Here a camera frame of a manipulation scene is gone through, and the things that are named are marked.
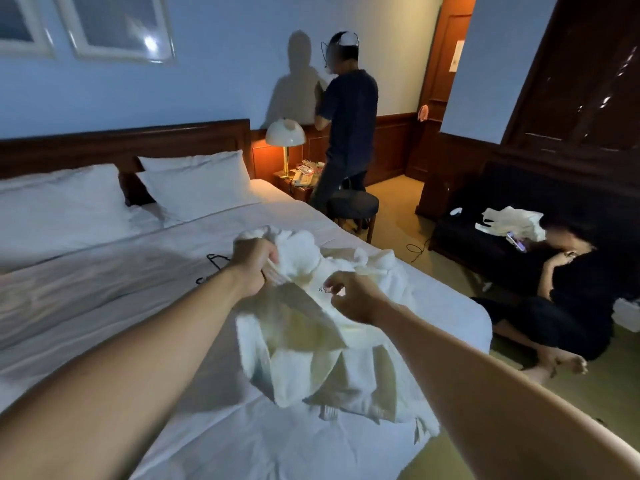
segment black sofa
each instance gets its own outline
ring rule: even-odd
[[[640,269],[636,265],[640,250],[640,200],[500,162],[487,162],[477,179],[452,194],[429,249],[468,267],[488,282],[523,296],[535,294],[542,265],[556,251],[521,253],[505,238],[482,233],[474,227],[476,222],[482,222],[482,212],[488,207],[500,210],[508,205],[542,213],[558,206],[580,207],[597,225],[600,242],[633,256],[633,269]],[[457,207],[463,209],[462,213],[449,215]],[[638,274],[630,276],[629,290],[621,298],[639,295]]]

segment bed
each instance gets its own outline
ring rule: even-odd
[[[0,178],[112,162],[133,205],[152,199],[137,181],[137,155],[176,157],[243,150],[255,174],[247,120],[0,142]],[[130,239],[70,253],[0,276],[0,410],[74,356],[167,306],[224,266],[242,231],[271,225],[313,233],[320,247],[375,248],[307,204],[254,178],[260,202]],[[482,307],[404,265],[421,316],[487,352],[491,325]],[[28,306],[15,313],[11,297]],[[228,320],[175,414],[140,463],[140,479],[395,479],[428,438],[414,425],[376,424],[317,406],[281,409],[249,384]]]

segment nightstand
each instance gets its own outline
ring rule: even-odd
[[[290,178],[281,178],[281,171],[277,171],[273,174],[273,180],[275,182],[275,186],[282,190],[284,193],[291,195],[296,200],[301,200],[303,202],[309,202],[309,198],[311,197],[311,192],[314,191],[313,186],[308,187],[296,187],[293,184],[293,180]]]

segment smartphone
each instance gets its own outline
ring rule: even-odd
[[[507,233],[507,241],[512,243],[512,245],[521,253],[527,252],[527,248],[525,247],[525,245],[521,241],[517,240],[511,231]]]

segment table lamp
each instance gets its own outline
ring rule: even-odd
[[[304,144],[305,132],[297,122],[283,118],[276,120],[267,129],[267,144],[284,147],[284,169],[281,178],[289,178],[289,147]]]

